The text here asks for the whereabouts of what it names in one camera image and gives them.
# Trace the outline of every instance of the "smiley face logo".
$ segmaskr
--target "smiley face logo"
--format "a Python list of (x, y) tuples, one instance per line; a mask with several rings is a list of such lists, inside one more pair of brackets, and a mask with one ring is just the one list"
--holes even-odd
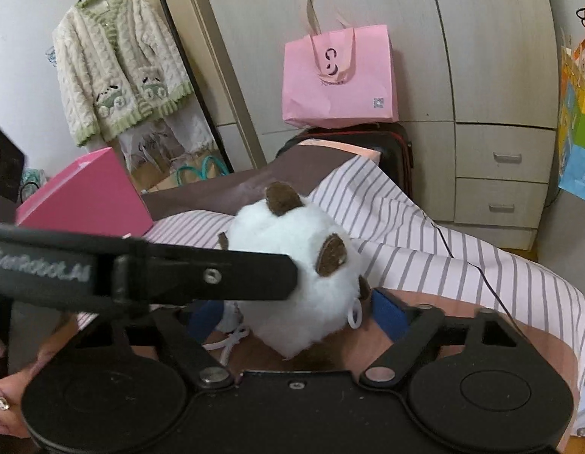
[[(337, 50), (334, 48), (328, 48), (326, 50), (326, 52), (324, 53), (324, 56), (326, 56), (326, 59), (328, 61), (332, 61), (334, 59), (336, 59), (337, 57)], [(327, 70), (332, 70), (329, 71), (328, 75), (330, 75), (331, 77), (333, 77), (334, 75), (336, 75), (338, 73), (338, 65), (336, 63), (328, 63), (328, 65), (326, 65), (326, 69)]]

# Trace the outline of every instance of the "circular black disc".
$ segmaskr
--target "circular black disc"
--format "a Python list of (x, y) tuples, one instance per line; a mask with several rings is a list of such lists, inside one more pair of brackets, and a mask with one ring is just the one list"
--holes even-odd
[(425, 365), (412, 377), (408, 399), (434, 434), (488, 452), (523, 452), (560, 438), (573, 410), (572, 394), (552, 368), (502, 347)]
[(110, 365), (49, 364), (25, 390), (21, 407), (39, 443), (110, 454), (163, 433), (185, 399), (185, 384), (172, 368), (133, 357)]

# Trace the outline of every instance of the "cardigan sleeve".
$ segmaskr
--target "cardigan sleeve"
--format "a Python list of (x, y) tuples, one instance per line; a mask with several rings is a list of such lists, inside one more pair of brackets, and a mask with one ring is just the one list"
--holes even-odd
[(53, 44), (65, 117), (76, 146), (83, 146), (100, 129), (82, 45), (74, 30), (62, 25), (53, 33)]
[(178, 90), (171, 91), (171, 99), (176, 101), (193, 93), (191, 81), (170, 31), (148, 0), (133, 2), (136, 7), (136, 39), (141, 50), (150, 63), (160, 65), (170, 84), (177, 84)]

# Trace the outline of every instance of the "blue gripper pad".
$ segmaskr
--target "blue gripper pad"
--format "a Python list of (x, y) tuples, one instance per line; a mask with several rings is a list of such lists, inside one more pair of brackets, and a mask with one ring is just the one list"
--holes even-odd
[(195, 311), (187, 322), (187, 334), (204, 343), (223, 318), (222, 300), (209, 300)]
[(372, 318), (391, 341), (401, 338), (410, 326), (405, 312), (376, 289), (372, 290)]

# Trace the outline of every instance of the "teal bag handle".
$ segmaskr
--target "teal bag handle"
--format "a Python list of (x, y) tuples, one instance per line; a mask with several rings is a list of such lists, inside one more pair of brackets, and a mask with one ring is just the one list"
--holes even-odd
[(195, 167), (191, 167), (191, 166), (179, 167), (177, 169), (177, 186), (183, 185), (183, 183), (181, 182), (181, 172), (182, 171), (191, 171), (192, 173), (196, 174), (196, 176), (198, 176), (200, 181), (206, 181), (206, 179), (208, 178), (208, 163), (210, 161), (212, 161), (213, 164), (215, 164), (219, 168), (219, 170), (221, 171), (221, 174), (219, 174), (219, 176), (226, 176), (227, 174), (230, 173), (230, 171), (225, 166), (225, 164), (223, 162), (221, 162), (221, 159), (218, 159), (217, 157), (212, 156), (212, 155), (208, 155), (202, 161), (202, 171), (199, 171)]

